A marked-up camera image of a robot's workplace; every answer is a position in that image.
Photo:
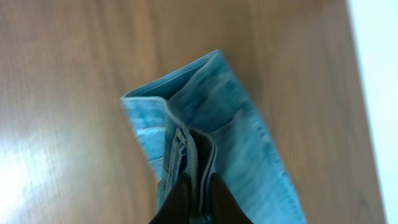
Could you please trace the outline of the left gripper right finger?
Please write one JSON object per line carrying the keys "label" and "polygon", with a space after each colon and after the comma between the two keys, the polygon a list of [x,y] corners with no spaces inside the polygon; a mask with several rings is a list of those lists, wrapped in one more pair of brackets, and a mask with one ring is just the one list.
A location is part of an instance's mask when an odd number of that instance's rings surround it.
{"label": "left gripper right finger", "polygon": [[215,224],[252,224],[221,176],[213,173],[210,180],[209,195],[213,222]]}

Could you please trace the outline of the light blue denim jeans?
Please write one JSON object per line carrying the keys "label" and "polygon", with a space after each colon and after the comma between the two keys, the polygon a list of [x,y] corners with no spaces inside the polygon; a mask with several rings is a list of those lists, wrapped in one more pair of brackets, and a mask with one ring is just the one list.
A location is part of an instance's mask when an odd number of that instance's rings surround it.
{"label": "light blue denim jeans", "polygon": [[127,117],[159,181],[162,205],[190,176],[189,223],[213,223],[210,178],[224,180],[254,223],[305,223],[270,132],[219,50],[125,94]]}

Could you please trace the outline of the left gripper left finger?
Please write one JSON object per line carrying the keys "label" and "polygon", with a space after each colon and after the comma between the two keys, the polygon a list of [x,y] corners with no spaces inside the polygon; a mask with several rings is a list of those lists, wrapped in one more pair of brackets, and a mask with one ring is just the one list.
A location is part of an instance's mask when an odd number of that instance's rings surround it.
{"label": "left gripper left finger", "polygon": [[190,177],[187,174],[180,174],[165,202],[149,224],[188,224],[190,201]]}

